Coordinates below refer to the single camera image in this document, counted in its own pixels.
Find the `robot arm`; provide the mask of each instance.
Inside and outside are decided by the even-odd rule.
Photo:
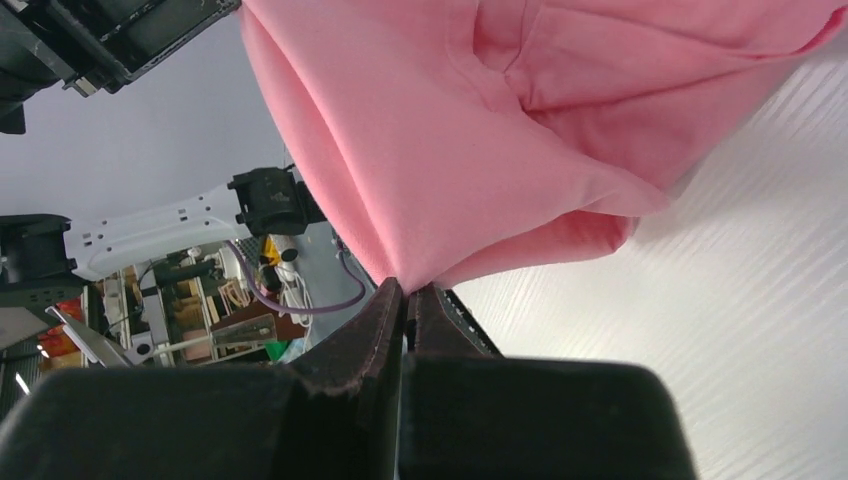
[[[300,235],[325,221],[303,182],[260,168],[166,207],[120,218],[0,217],[0,307],[77,297],[86,281],[194,245],[267,234]]]
[[[58,82],[116,93],[241,5],[240,0],[0,0],[0,133],[23,134],[23,103]],[[221,240],[298,235],[323,221],[291,172],[258,169],[122,218],[0,217],[0,307],[43,307],[88,281]]]
[[[240,5],[0,0],[0,132],[24,133],[24,101],[57,82],[84,97],[117,92]]]

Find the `pink t-shirt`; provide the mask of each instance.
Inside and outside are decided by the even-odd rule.
[[[614,252],[843,25],[836,0],[244,0],[310,191],[413,291]]]

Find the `cable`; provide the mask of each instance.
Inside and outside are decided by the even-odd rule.
[[[153,262],[150,262],[149,264],[147,264],[147,267],[144,269],[143,272],[141,272],[141,276],[139,276],[138,279],[135,281],[135,283],[138,284],[139,288],[141,288],[141,281],[144,280],[144,277],[146,277],[147,274],[150,273],[153,270],[154,267],[156,267],[157,265],[161,265],[161,264],[167,262],[168,260],[169,259],[167,257],[165,257],[165,258],[160,258],[159,260],[156,260],[156,261],[153,261]],[[110,323],[106,327],[106,332],[113,333],[112,329],[116,325],[120,325],[124,322],[128,322],[128,321],[132,320],[132,318],[134,316],[137,316],[137,317],[140,318],[142,313],[144,313],[144,301],[142,301],[141,304],[136,306],[133,309],[133,311],[129,312],[124,318],[116,321],[115,323]]]
[[[278,274],[281,274],[281,272],[279,271],[279,267],[280,266],[278,265],[276,270]],[[289,296],[294,297],[295,292],[300,292],[300,299],[296,300],[297,303],[303,305],[306,308],[313,308],[312,297],[309,295],[309,289],[306,286],[306,280],[304,280],[300,273],[297,271],[289,271],[289,273],[294,276],[294,280],[289,282],[285,280],[285,277],[281,277],[283,279],[283,292],[280,294],[280,302],[285,301],[286,305],[291,306],[291,303],[289,302]],[[307,350],[312,348],[309,344],[309,337],[312,334],[312,325],[314,323],[313,320],[314,318],[311,314],[292,315],[292,321],[306,329],[306,333],[302,338],[303,347],[301,348],[301,355],[303,355],[304,353],[306,353]]]
[[[342,243],[338,242],[339,248],[339,261],[342,264],[342,269],[347,273],[347,275],[352,278],[359,285],[359,293],[353,296],[350,300],[344,301],[342,303],[336,305],[330,305],[327,307],[318,307],[318,308],[293,308],[293,307],[284,307],[278,303],[273,302],[272,300],[262,295],[262,292],[259,291],[259,287],[256,285],[256,278],[253,275],[253,271],[248,267],[247,260],[244,258],[244,255],[241,253],[241,250],[231,241],[227,240],[224,242],[232,252],[235,254],[236,261],[238,261],[239,267],[241,267],[242,272],[244,272],[244,276],[247,277],[247,286],[250,288],[250,291],[253,292],[253,295],[257,300],[262,302],[266,307],[281,313],[296,313],[298,315],[317,315],[321,313],[331,313],[338,312],[339,310],[344,310],[345,308],[352,307],[359,303],[360,300],[365,298],[365,284],[350,271],[350,268],[347,266],[347,262],[345,262],[345,254],[342,250]]]

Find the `green object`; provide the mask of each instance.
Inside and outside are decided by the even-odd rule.
[[[268,352],[268,357],[272,362],[276,362],[281,359],[288,348],[289,342],[272,342],[265,344],[265,351]]]

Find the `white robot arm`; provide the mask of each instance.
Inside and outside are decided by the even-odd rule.
[[[266,234],[300,235],[325,221],[303,182],[260,168],[202,195],[119,218],[0,217],[0,307],[41,307],[124,267],[171,252]]]

